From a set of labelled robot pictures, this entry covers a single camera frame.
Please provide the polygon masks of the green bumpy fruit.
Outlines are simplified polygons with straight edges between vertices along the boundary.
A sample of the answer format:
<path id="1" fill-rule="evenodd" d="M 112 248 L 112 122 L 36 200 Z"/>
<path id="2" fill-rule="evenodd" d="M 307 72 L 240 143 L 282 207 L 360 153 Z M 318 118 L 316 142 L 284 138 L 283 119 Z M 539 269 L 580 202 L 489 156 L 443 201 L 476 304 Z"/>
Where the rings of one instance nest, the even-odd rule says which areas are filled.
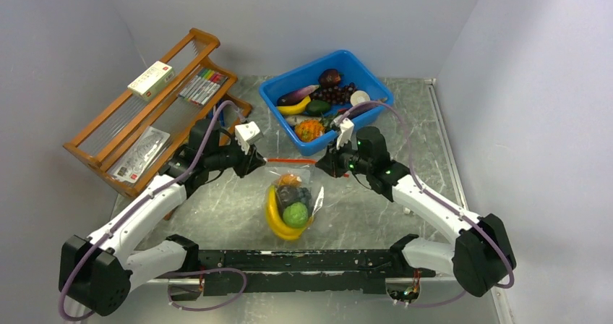
<path id="1" fill-rule="evenodd" d="M 308 207 L 302 202 L 295 202 L 284 209 L 282 219 L 285 225 L 302 229 L 309 221 Z"/>

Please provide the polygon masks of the yellow banana bunch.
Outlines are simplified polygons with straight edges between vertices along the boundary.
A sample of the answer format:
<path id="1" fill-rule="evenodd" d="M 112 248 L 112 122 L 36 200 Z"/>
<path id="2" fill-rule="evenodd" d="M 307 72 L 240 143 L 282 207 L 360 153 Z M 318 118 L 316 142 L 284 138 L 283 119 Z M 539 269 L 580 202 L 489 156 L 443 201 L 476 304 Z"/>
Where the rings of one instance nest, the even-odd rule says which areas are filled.
<path id="1" fill-rule="evenodd" d="M 298 240 L 303 232 L 313 223 L 314 218 L 310 217 L 305 227 L 292 228 L 287 226 L 279 215 L 278 206 L 275 198 L 275 187 L 270 185 L 265 194 L 264 212 L 267 224 L 271 231 L 279 238 L 286 241 Z"/>

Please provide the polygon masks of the dark grape bunch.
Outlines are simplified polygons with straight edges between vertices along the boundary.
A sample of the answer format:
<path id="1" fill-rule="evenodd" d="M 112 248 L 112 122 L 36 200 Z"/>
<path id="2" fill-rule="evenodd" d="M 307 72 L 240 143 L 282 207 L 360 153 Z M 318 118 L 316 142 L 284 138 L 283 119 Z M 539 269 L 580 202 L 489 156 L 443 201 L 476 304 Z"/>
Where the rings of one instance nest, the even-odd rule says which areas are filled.
<path id="1" fill-rule="evenodd" d="M 287 206 L 297 202 L 302 202 L 308 207 L 309 215 L 314 210 L 312 193 L 307 187 L 279 186 L 275 190 L 275 200 L 280 216 Z"/>

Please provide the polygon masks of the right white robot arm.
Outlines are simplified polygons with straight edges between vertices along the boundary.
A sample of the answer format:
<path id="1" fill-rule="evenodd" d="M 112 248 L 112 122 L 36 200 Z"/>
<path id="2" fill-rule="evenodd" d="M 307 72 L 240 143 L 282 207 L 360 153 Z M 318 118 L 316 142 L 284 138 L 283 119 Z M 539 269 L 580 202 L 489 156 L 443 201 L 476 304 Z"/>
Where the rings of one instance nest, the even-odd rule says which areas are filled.
<path id="1" fill-rule="evenodd" d="M 316 166 L 335 178 L 365 176 L 372 191 L 410 209 L 446 239 L 408 236 L 400 241 L 390 257 L 396 275 L 408 276 L 415 269 L 447 274 L 475 297 L 514 284 L 517 263 L 502 220 L 494 214 L 480 216 L 435 192 L 413 169 L 391 158 L 378 128 L 360 129 L 355 146 L 350 141 L 328 145 Z"/>

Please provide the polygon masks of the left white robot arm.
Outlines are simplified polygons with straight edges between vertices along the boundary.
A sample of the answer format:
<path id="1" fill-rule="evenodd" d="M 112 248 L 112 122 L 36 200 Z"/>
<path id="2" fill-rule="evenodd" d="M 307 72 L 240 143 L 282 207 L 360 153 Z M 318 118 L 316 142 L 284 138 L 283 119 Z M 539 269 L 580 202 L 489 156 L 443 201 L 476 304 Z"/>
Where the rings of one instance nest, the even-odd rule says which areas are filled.
<path id="1" fill-rule="evenodd" d="M 206 184 L 211 171 L 233 169 L 239 177 L 264 166 L 255 143 L 262 133 L 253 121 L 236 125 L 231 141 L 219 145 L 225 130 L 216 120 L 201 119 L 189 141 L 120 214 L 87 237 L 71 236 L 61 248 L 60 315 L 77 322 L 93 314 L 115 312 L 127 295 L 166 274 L 188 278 L 201 269 L 199 246 L 172 235 L 156 247 L 136 246 L 158 222 Z"/>

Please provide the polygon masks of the clear zip bag red zipper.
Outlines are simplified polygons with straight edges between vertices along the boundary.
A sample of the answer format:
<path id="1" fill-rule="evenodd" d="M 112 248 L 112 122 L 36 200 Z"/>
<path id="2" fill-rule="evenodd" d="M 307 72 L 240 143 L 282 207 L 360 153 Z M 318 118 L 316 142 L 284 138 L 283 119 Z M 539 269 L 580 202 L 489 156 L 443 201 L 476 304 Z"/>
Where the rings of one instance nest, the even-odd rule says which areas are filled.
<path id="1" fill-rule="evenodd" d="M 316 174 L 316 161 L 305 158 L 268 158 L 265 174 L 264 217 L 278 238 L 296 241 L 312 225 L 323 207 L 325 188 Z"/>

